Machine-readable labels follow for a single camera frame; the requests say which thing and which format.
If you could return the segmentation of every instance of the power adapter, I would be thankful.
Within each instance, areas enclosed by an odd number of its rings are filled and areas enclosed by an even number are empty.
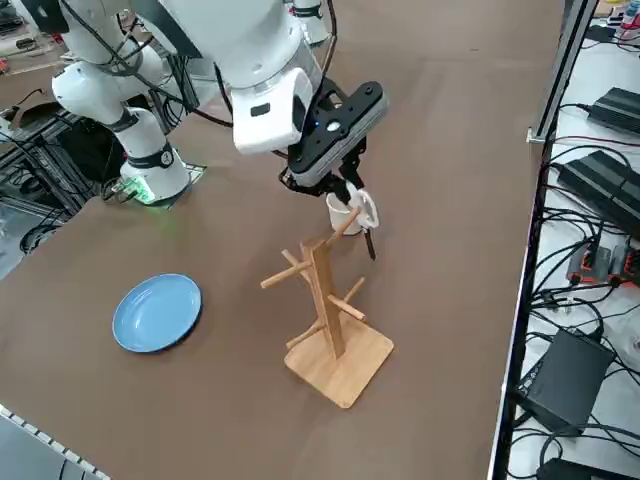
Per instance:
[[[614,354],[585,335],[559,330],[516,387],[519,405],[550,431],[587,423]]]
[[[538,480],[639,480],[559,458],[551,459],[540,467],[536,478]]]

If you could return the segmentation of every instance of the white mug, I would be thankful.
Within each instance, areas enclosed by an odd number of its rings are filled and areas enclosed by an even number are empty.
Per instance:
[[[371,198],[371,195],[369,195],[369,192],[364,189],[358,190],[355,185],[350,182],[347,182],[347,188],[351,195],[348,207],[338,200],[335,193],[327,195],[327,207],[329,208],[329,218],[333,229],[338,230],[347,220],[351,210],[358,207],[360,207],[362,213],[358,215],[356,221],[349,226],[344,234],[356,235],[360,233],[363,228],[367,230],[377,228],[380,225],[378,208]]]

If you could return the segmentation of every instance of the cable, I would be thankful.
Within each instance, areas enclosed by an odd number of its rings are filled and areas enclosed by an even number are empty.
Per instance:
[[[620,153],[618,150],[616,150],[615,148],[611,148],[611,147],[607,147],[605,145],[577,145],[575,147],[569,148],[568,150],[565,150],[564,152],[559,153],[558,155],[551,157],[549,159],[549,161],[545,164],[546,168],[548,168],[549,166],[551,166],[551,163],[556,161],[558,158],[562,157],[563,155],[566,155],[567,153],[573,152],[575,150],[578,150],[580,148],[593,148],[593,149],[600,149],[600,150],[605,150],[607,152],[611,152],[611,153],[615,153],[616,155],[618,155],[618,157],[620,157],[620,159],[622,160],[622,162],[631,168],[631,163],[629,162],[629,159],[622,153]]]
[[[24,97],[22,100],[20,100],[18,103],[16,103],[16,106],[17,106],[17,105],[22,105],[24,102],[26,102],[27,100],[29,100],[29,98],[30,98],[32,95],[34,95],[34,94],[36,94],[36,93],[38,93],[38,92],[40,92],[40,95],[44,95],[44,90],[42,90],[41,88],[36,88],[35,90],[32,90],[32,91],[31,91],[31,92],[30,92],[26,97]]]
[[[623,428],[613,427],[611,425],[604,425],[602,423],[582,423],[582,424],[579,424],[579,425],[570,425],[568,427],[565,427],[565,428],[563,428],[561,430],[558,430],[556,432],[553,432],[553,433],[549,434],[547,439],[544,441],[544,444],[542,445],[542,448],[540,449],[540,468],[542,468],[542,466],[545,464],[545,456],[546,456],[547,450],[549,449],[549,445],[551,445],[551,442],[553,442],[558,437],[575,437],[576,436],[575,434],[571,434],[572,431],[575,431],[576,429],[586,430],[588,428],[592,428],[592,429],[596,429],[596,430],[602,430],[603,432],[609,432],[609,433],[610,432],[620,433],[621,435],[626,435],[628,437],[633,438],[634,440],[640,441],[640,435],[638,435],[637,433],[630,432],[630,431],[625,430]],[[583,435],[579,435],[579,437],[581,437],[581,438],[592,438],[592,436],[586,436],[584,434]],[[596,438],[599,438],[601,440],[606,440],[606,441],[613,441],[614,443],[617,443],[617,444],[630,445],[630,446],[633,446],[633,447],[640,448],[640,445],[630,444],[628,442],[623,442],[621,440],[611,440],[610,438],[603,438],[603,437],[596,437]]]
[[[559,142],[560,140],[590,140],[594,142],[613,143],[615,145],[623,145],[625,147],[640,147],[640,143],[623,142],[621,140],[613,140],[611,138],[590,137],[587,135],[565,135],[563,137],[557,137],[555,139],[556,142]]]
[[[5,134],[3,132],[0,132],[0,135],[2,135],[3,137],[9,139],[11,141],[11,143],[13,143],[16,147],[18,147],[22,151],[22,153],[27,155],[33,161],[34,166],[36,166],[37,168],[39,168],[40,170],[45,172],[47,175],[49,175],[49,172],[47,172],[43,167],[40,166],[40,162],[38,161],[38,159],[29,150],[24,148],[21,143],[15,142],[9,135],[7,135],[7,134]],[[42,147],[47,151],[47,153],[49,153],[49,150],[47,150],[46,145],[43,145]],[[93,190],[93,188],[95,187],[95,183],[93,183],[88,189],[83,190],[83,191],[67,190],[67,189],[63,188],[62,186],[60,186],[58,184],[56,185],[56,187],[59,188],[60,190],[62,190],[63,192],[69,193],[70,195],[84,195],[86,193],[89,193],[91,190]]]
[[[576,107],[580,110],[584,110],[587,113],[591,111],[591,106],[587,105],[586,103],[565,103],[564,105],[560,105],[559,110],[562,110],[565,107]]]
[[[602,425],[602,423],[595,417],[595,415],[592,413],[590,415],[590,417],[593,419],[594,422],[596,422],[598,425]],[[609,437],[613,442],[617,443],[618,446],[620,448],[622,448],[625,452],[633,455],[636,458],[640,458],[640,453],[638,452],[634,452],[633,450],[631,450],[629,447],[627,447],[626,445],[623,444],[623,442],[621,442],[619,439],[617,439],[616,437],[614,437],[610,432],[608,431],[604,431],[605,435],[607,437]]]
[[[132,51],[131,53],[129,53],[128,55],[122,57],[123,60],[129,60],[131,57],[133,57],[134,55],[139,54],[142,50],[144,50],[145,48],[147,48],[149,45],[151,45],[151,43],[155,40],[155,38],[153,37],[149,37],[147,38],[144,42],[142,42],[140,45],[138,45],[138,47]]]
[[[513,447],[516,443],[521,442],[522,440],[526,439],[526,438],[530,438],[530,437],[545,437],[548,436],[548,433],[539,430],[537,428],[517,428],[514,430],[515,432],[531,432],[531,433],[526,433],[518,438],[516,438],[513,442],[511,442],[511,447]],[[560,457],[562,457],[562,455],[564,455],[564,449],[562,447],[562,444],[560,443],[560,440],[555,439],[556,445],[558,446],[558,454],[560,455]],[[537,477],[537,473],[534,473],[533,475],[525,475],[525,476],[521,476],[521,475],[514,475],[513,473],[511,473],[509,471],[509,469],[507,468],[507,475],[509,475],[512,478],[515,478],[516,480],[527,480],[527,479],[532,479],[532,478],[536,478]]]
[[[622,369],[625,372],[627,372],[627,374],[629,375],[631,380],[633,380],[633,383],[635,383],[636,385],[638,385],[638,387],[640,387],[640,380],[638,380],[638,378],[636,378],[636,375],[638,377],[640,377],[640,372],[638,370],[635,370],[635,369],[629,367],[626,363],[624,363],[624,361],[620,357],[620,354],[618,353],[618,351],[615,349],[615,347],[613,346],[613,344],[611,343],[611,341],[608,338],[604,337],[604,338],[602,338],[602,340],[607,344],[607,346],[613,352],[615,363],[620,365],[622,367]]]
[[[62,468],[60,469],[60,473],[58,474],[58,480],[62,480],[62,476],[64,475],[64,467],[67,465],[67,460],[62,460]]]
[[[611,314],[611,315],[605,315],[602,318],[623,317],[623,316],[627,315],[628,313],[633,312],[634,310],[636,310],[638,308],[640,308],[640,303],[638,305],[635,305],[635,306],[631,307],[629,310],[625,310],[622,313],[614,313],[614,314]]]
[[[218,89],[220,90],[220,95],[222,95],[222,100],[224,104],[227,106],[227,110],[229,111],[229,115],[231,115],[231,119],[233,120],[233,107],[231,105],[231,100],[229,100],[229,96],[227,95],[227,91],[224,88],[224,82],[222,81],[222,73],[218,68],[217,64],[213,64],[213,68],[216,72],[216,81],[218,82]]]
[[[82,25],[97,41],[98,43],[100,43],[100,45],[102,45],[102,47],[104,47],[111,55],[113,55],[114,59],[116,61],[118,61],[122,66],[123,66],[123,71],[135,78],[137,78],[138,80],[140,80],[142,83],[144,83],[150,90],[153,90],[155,92],[161,93],[162,95],[164,95],[165,97],[170,98],[171,100],[173,100],[174,102],[180,103],[185,105],[185,107],[187,108],[187,111],[190,111],[192,113],[195,113],[196,115],[205,118],[206,120],[209,120],[212,123],[215,123],[217,125],[221,125],[223,127],[227,127],[227,128],[232,128],[233,124],[224,121],[224,120],[220,120],[216,117],[213,117],[211,115],[209,115],[208,113],[205,113],[201,110],[196,109],[190,109],[184,102],[184,100],[171,95],[170,93],[168,93],[167,91],[158,88],[157,85],[154,85],[153,83],[151,83],[149,80],[147,80],[145,77],[143,77],[142,75],[140,75],[135,69],[131,68],[129,66],[129,64],[118,54],[118,52],[116,52],[111,45],[109,45],[99,34],[98,32],[96,32],[93,27],[91,27],[91,25],[89,25],[87,22],[85,22],[85,20],[78,14],[78,12],[76,12],[71,5],[69,5],[69,3],[67,2],[67,0],[60,0],[60,3],[65,7],[65,9],[69,12],[69,14],[80,24]]]

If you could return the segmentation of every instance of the light blue plate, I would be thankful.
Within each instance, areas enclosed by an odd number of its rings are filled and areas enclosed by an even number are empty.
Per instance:
[[[113,336],[122,348],[147,353],[184,337],[198,320],[202,297],[193,280],[167,273],[145,280],[120,302]]]

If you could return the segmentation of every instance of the electronic device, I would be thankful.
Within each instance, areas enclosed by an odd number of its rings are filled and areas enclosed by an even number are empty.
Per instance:
[[[640,480],[619,473],[554,458],[545,463],[536,473],[538,480]]]
[[[640,238],[640,175],[600,150],[558,170],[558,181],[604,220]]]
[[[616,245],[611,256],[609,279],[640,286],[640,251],[627,245]]]
[[[615,28],[591,25],[584,34],[584,38],[585,40],[594,40],[596,42],[610,42],[615,34]]]
[[[589,120],[614,130],[640,134],[640,95],[614,87],[591,106]]]
[[[518,404],[548,428],[587,423],[614,354],[585,335],[559,330],[516,387]]]
[[[386,114],[377,82],[351,95],[326,78],[311,47],[329,37],[322,0],[15,0],[18,13],[41,32],[59,34],[81,59],[52,81],[68,111],[107,127],[127,154],[122,180],[137,199],[161,202],[184,191],[185,164],[155,116],[125,104],[158,90],[162,61],[145,42],[123,32],[116,16],[129,9],[173,55],[208,60],[232,110],[233,139],[244,154],[289,148],[280,174],[289,189],[307,195],[335,193],[351,204],[347,182],[361,189],[359,155],[366,134]],[[329,4],[335,20],[333,5]],[[333,56],[335,38],[326,59]],[[226,96],[228,87],[230,100]],[[196,112],[211,120],[211,117]]]
[[[567,279],[571,285],[579,283],[606,283],[609,279],[611,250],[590,242],[580,247],[569,259]]]

